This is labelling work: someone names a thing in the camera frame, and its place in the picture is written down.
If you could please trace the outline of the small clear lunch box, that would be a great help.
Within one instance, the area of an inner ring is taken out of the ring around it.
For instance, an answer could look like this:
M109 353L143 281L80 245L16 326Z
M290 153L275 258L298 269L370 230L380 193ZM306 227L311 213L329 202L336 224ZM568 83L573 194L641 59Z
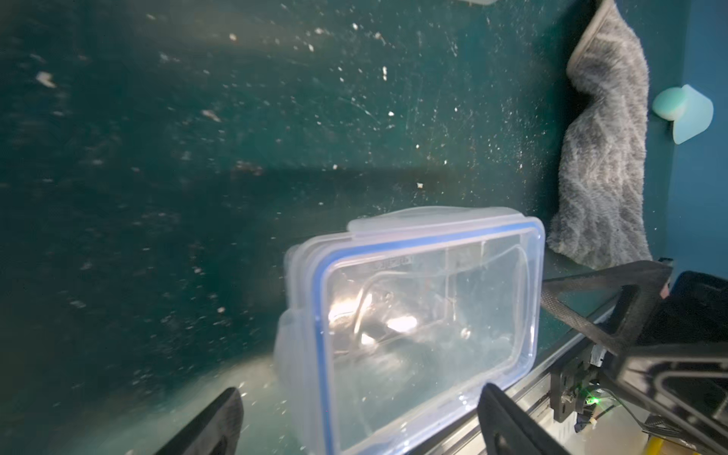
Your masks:
M537 355L545 230L509 208L421 207L292 246L274 362L311 454L405 454Z

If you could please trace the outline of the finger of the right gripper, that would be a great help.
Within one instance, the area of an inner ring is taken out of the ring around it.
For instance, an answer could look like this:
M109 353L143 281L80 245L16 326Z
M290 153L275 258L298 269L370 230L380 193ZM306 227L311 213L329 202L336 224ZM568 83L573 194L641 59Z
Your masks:
M658 306L672 267L638 261L565 278L547 280L541 287L541 307L614 356L635 345ZM602 320L581 315L569 306L595 298Z

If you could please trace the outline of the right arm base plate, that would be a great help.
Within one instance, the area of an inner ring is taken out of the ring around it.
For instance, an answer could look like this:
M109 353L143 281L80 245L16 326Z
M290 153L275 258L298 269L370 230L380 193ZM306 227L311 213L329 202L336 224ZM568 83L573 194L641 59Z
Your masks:
M598 370L591 363L593 348L592 344L575 346L552 366L549 401L559 424L573 413L582 413L586 407L587 388Z

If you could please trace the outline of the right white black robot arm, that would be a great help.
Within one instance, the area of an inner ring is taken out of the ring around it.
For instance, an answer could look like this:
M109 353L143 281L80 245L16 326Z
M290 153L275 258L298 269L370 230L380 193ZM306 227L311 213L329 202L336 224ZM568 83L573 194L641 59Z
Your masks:
M678 428L677 438L704 454L727 451L727 282L686 271L662 294L669 265L639 261L548 280L541 306L608 352L601 377ZM605 328L560 296L620 290Z

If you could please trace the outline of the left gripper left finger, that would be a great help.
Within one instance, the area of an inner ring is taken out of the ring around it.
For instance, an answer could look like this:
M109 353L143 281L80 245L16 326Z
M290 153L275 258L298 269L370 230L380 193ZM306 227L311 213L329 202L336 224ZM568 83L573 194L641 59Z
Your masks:
M155 454L233 455L237 451L244 415L239 390L227 388Z

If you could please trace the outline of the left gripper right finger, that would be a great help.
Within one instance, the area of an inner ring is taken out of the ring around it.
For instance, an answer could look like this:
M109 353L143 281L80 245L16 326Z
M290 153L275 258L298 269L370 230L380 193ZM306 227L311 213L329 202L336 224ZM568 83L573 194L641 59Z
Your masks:
M497 385L483 387L477 415L488 455L568 455Z

